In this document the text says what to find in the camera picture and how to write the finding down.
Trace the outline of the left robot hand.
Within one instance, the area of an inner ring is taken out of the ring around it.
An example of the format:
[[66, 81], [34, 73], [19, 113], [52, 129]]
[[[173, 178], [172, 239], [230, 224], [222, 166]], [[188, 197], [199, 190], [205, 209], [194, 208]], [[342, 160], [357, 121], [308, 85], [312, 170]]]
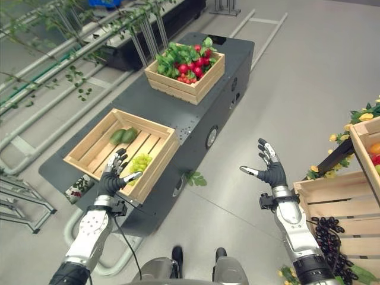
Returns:
[[126, 167], [122, 162], [128, 157], [125, 148], [120, 148], [113, 153], [107, 161], [103, 170], [97, 189], [98, 196], [105, 195], [114, 197], [115, 194], [123, 189], [128, 183], [137, 180], [143, 175], [142, 171], [133, 172], [127, 176], [120, 177], [121, 172]]

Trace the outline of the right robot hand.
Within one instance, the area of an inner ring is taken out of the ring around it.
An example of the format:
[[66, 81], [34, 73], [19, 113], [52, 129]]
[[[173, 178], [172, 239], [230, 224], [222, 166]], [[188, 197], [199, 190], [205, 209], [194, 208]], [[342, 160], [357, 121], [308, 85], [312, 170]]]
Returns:
[[278, 186], [288, 186], [286, 173], [273, 146], [263, 138], [259, 138], [258, 149], [258, 155], [265, 162], [267, 169], [257, 170], [248, 166], [240, 166], [239, 170], [243, 173], [258, 178], [259, 180], [269, 184], [272, 188], [276, 188]]

